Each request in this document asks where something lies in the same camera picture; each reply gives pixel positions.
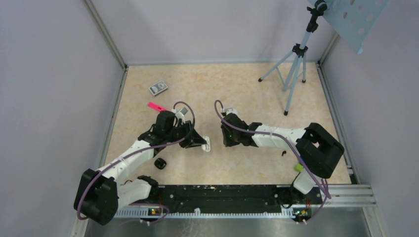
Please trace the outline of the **white earbud charging case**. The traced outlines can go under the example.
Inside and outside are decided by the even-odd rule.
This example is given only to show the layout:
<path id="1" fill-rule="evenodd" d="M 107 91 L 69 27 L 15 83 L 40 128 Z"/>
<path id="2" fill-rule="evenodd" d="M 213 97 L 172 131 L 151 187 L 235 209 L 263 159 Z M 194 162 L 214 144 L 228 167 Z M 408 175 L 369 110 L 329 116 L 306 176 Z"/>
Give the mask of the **white earbud charging case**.
<path id="1" fill-rule="evenodd" d="M 201 145 L 201 149 L 205 152 L 210 152 L 211 146 L 210 146 L 210 138 L 208 136 L 204 137 L 205 144 Z"/>

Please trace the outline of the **black earbud case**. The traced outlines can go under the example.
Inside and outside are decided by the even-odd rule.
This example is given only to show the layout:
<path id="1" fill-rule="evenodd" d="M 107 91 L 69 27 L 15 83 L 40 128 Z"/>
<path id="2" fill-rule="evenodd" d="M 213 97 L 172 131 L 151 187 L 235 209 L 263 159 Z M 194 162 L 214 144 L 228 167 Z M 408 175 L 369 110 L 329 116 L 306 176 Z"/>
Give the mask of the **black earbud case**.
<path id="1" fill-rule="evenodd" d="M 159 170 L 163 170 L 167 166 L 167 162 L 162 158 L 157 158 L 154 161 L 154 166 Z"/>

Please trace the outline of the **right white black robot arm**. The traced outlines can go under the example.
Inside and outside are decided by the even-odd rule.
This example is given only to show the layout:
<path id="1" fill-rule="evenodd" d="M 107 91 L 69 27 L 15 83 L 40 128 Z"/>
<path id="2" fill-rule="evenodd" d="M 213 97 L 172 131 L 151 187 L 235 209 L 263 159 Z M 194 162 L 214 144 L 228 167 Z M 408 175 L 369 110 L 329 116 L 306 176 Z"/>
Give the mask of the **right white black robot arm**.
<path id="1" fill-rule="evenodd" d="M 295 203 L 304 203 L 310 191 L 318 186 L 325 194 L 326 180 L 331 177 L 344 153 L 343 145 L 320 124 L 312 122 L 306 128 L 280 128 L 260 122 L 246 124 L 236 113 L 220 114 L 223 144 L 251 147 L 274 147 L 291 150 L 302 165 L 290 189 Z"/>

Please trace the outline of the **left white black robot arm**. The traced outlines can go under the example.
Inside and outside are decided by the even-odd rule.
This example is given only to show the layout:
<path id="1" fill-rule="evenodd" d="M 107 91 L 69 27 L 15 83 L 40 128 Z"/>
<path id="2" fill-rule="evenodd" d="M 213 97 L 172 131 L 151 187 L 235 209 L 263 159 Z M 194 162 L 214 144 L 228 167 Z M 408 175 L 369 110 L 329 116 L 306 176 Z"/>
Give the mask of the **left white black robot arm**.
<path id="1" fill-rule="evenodd" d="M 201 136 L 194 129 L 194 121 L 184 118 L 186 112 L 186 109 L 159 112 L 156 122 L 125 152 L 97 170 L 87 169 L 81 176 L 74 201 L 77 217 L 106 225 L 118 210 L 135 201 L 155 203 L 159 194 L 154 179 L 140 176 L 128 184 L 123 182 L 168 146 L 178 144 L 181 148 L 198 147 L 209 152 L 209 137 Z"/>

